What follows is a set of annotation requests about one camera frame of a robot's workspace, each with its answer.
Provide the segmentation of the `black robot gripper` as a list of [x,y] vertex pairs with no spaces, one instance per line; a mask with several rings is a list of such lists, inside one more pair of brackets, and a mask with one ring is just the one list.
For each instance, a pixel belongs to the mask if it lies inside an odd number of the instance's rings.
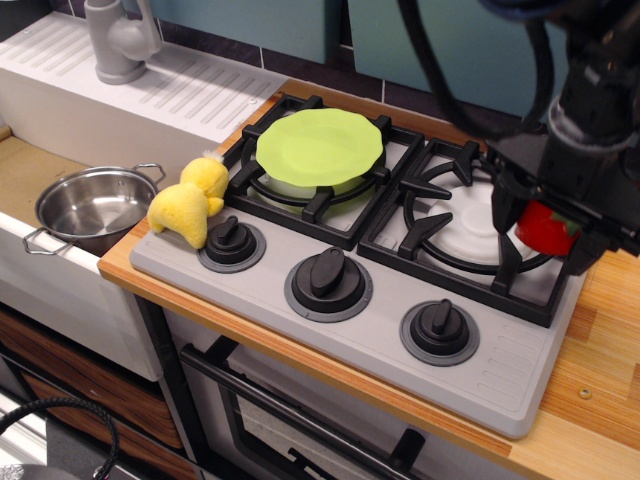
[[639,251],[639,181],[622,154],[576,150],[553,135],[521,134],[487,145],[499,234],[507,234],[535,200],[582,230],[566,258],[569,275],[584,274],[608,250]]

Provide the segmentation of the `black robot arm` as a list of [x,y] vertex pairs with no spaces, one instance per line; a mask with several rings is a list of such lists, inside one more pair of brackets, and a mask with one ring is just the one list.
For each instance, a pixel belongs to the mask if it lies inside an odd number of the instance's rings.
[[639,4],[486,1],[509,20],[567,33],[568,74],[548,132],[489,142],[493,216],[504,233],[531,200],[577,225],[565,270],[581,275],[608,250],[639,253]]

